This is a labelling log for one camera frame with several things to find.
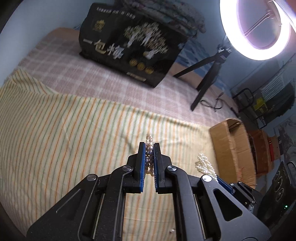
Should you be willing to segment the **open cardboard box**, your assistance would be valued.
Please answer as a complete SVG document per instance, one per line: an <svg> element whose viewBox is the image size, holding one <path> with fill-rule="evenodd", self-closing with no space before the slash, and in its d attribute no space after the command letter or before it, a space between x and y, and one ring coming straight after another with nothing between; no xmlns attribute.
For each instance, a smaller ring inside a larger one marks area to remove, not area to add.
<svg viewBox="0 0 296 241"><path fill-rule="evenodd" d="M239 181L256 187L256 171L244 124L228 118L209 129L218 166L218 176L226 183Z"/></svg>

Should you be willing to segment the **orange cardboard box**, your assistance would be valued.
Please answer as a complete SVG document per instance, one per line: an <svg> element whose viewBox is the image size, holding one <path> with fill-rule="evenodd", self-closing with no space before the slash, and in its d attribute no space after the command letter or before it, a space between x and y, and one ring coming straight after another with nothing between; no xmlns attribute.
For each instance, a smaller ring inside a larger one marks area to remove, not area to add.
<svg viewBox="0 0 296 241"><path fill-rule="evenodd" d="M248 135L256 176L266 175L274 168L274 161L280 158L278 137L269 137L262 129L251 131Z"/></svg>

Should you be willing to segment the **yellow striped bed cloth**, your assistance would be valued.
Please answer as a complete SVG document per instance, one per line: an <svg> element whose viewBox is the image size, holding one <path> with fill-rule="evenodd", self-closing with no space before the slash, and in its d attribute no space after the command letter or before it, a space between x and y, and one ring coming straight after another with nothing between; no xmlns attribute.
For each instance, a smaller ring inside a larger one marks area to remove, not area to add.
<svg viewBox="0 0 296 241"><path fill-rule="evenodd" d="M1 203L25 235L85 176L110 174L151 133L174 165L217 167L209 129L122 103L61 94L22 69L1 87Z"/></svg>

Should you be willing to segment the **black metal clothes rack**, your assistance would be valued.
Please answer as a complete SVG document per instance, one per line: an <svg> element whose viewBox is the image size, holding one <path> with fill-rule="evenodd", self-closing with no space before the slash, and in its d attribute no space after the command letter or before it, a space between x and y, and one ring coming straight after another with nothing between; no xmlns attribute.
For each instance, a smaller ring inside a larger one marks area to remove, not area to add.
<svg viewBox="0 0 296 241"><path fill-rule="evenodd" d="M295 86L290 81L285 82L285 72L282 68L258 89L245 87L232 96L238 105L238 112L258 129L265 128L294 105Z"/></svg>

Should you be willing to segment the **blue patterned blanket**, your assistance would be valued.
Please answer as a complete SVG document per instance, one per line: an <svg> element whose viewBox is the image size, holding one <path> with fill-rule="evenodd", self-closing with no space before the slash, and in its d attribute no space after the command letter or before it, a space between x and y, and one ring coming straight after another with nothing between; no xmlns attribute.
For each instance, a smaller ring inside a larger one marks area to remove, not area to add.
<svg viewBox="0 0 296 241"><path fill-rule="evenodd" d="M176 63L184 68L187 68L207 57L210 57L210 55L202 44L197 39L189 39L178 55ZM184 76L181 76L181 79L191 84L194 88L197 88L212 65L213 63L206 64ZM231 95L229 87L224 83L220 75L216 78L214 85L224 91L228 96Z"/></svg>

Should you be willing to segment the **pink plaid bed sheet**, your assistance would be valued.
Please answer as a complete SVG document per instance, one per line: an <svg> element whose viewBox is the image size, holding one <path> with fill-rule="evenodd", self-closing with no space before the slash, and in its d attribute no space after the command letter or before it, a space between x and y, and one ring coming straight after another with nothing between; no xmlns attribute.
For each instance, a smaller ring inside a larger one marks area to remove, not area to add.
<svg viewBox="0 0 296 241"><path fill-rule="evenodd" d="M53 30L18 67L60 93L107 99L205 126L235 117L236 104L215 86L204 95L206 103L191 110L197 91L185 80L174 77L181 69L179 64L174 64L161 83L152 88L81 57L78 36L79 32L73 29Z"/></svg>

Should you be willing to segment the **black snack bag gold print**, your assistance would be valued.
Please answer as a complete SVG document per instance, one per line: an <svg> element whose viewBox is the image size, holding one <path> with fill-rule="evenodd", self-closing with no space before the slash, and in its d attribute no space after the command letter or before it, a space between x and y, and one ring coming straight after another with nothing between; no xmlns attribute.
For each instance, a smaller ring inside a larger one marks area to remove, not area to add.
<svg viewBox="0 0 296 241"><path fill-rule="evenodd" d="M187 37L147 16L93 3L79 32L80 55L156 87Z"/></svg>

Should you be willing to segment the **folded floral quilt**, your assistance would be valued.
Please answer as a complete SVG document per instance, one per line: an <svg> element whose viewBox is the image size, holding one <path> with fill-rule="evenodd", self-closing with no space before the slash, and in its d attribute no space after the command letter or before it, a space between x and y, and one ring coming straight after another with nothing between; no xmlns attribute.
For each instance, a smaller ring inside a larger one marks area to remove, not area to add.
<svg viewBox="0 0 296 241"><path fill-rule="evenodd" d="M203 14L184 1L115 1L121 6L148 16L189 38L205 33L205 18Z"/></svg>

